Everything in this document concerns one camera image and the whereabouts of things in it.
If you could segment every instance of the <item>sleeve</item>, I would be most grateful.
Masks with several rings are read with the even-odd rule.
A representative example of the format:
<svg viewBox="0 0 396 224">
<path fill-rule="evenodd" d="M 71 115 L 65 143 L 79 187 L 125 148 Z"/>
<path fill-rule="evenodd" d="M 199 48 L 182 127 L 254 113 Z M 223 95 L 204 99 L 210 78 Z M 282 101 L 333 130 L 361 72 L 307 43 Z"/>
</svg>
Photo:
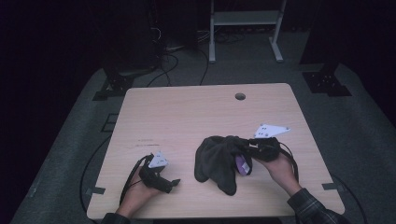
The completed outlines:
<svg viewBox="0 0 396 224">
<path fill-rule="evenodd" d="M 304 224 L 350 224 L 345 217 L 326 209 L 307 189 L 301 189 L 291 196 L 288 204 Z"/>
<path fill-rule="evenodd" d="M 107 213 L 101 224 L 131 224 L 131 221 L 117 213 Z"/>
</svg>

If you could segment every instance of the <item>motion capture marker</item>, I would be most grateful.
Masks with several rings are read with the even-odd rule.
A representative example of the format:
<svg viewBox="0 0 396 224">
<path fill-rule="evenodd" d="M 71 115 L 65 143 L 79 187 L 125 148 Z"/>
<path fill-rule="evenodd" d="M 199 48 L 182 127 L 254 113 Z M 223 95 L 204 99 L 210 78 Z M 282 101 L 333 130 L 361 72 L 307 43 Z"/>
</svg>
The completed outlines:
<svg viewBox="0 0 396 224">
<path fill-rule="evenodd" d="M 157 154 L 155 154 L 154 158 L 151 160 L 148 167 L 155 168 L 155 167 L 165 166 L 167 164 L 168 164 L 168 161 L 163 156 L 161 151 L 159 151 L 159 152 L 157 152 Z"/>
<path fill-rule="evenodd" d="M 290 131 L 289 127 L 280 127 L 268 124 L 261 124 L 254 134 L 255 138 L 270 138 L 280 133 L 286 133 Z"/>
</svg>

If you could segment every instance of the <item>black glove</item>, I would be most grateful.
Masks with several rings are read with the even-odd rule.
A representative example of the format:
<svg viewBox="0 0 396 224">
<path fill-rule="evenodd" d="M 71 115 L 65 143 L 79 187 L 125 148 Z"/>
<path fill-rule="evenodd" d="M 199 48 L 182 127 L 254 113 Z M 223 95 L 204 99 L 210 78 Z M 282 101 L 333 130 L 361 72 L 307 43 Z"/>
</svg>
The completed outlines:
<svg viewBox="0 0 396 224">
<path fill-rule="evenodd" d="M 236 193 L 235 160 L 244 160 L 242 175 L 250 175 L 252 159 L 241 148 L 249 142 L 237 136 L 211 136 L 206 138 L 195 153 L 195 179 L 205 182 L 208 178 L 218 184 L 219 189 L 228 195 Z"/>
</svg>

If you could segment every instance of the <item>tape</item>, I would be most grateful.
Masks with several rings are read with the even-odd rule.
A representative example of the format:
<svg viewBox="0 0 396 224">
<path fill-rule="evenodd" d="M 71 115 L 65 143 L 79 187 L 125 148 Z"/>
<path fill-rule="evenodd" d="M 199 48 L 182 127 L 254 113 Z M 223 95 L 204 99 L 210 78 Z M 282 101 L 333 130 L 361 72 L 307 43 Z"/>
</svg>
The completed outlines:
<svg viewBox="0 0 396 224">
<path fill-rule="evenodd" d="M 322 187 L 324 190 L 336 189 L 336 190 L 338 190 L 338 192 L 345 191 L 345 189 L 342 185 L 336 185 L 334 183 L 322 184 Z"/>
<path fill-rule="evenodd" d="M 102 189 L 102 188 L 97 188 L 97 187 L 95 187 L 95 188 L 93 189 L 93 192 L 92 192 L 92 193 L 95 193 L 95 194 L 105 194 L 105 190 L 106 190 L 106 189 Z"/>
</svg>

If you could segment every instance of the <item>hole in table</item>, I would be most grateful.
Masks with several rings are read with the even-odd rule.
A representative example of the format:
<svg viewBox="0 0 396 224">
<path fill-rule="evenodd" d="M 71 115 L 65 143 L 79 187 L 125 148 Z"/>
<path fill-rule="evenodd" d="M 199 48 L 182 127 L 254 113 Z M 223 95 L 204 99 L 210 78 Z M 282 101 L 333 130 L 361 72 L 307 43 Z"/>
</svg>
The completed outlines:
<svg viewBox="0 0 396 224">
<path fill-rule="evenodd" d="M 246 95 L 244 93 L 242 93 L 242 92 L 238 92 L 235 95 L 235 99 L 237 99 L 237 100 L 245 100 L 246 98 L 247 98 Z"/>
</svg>

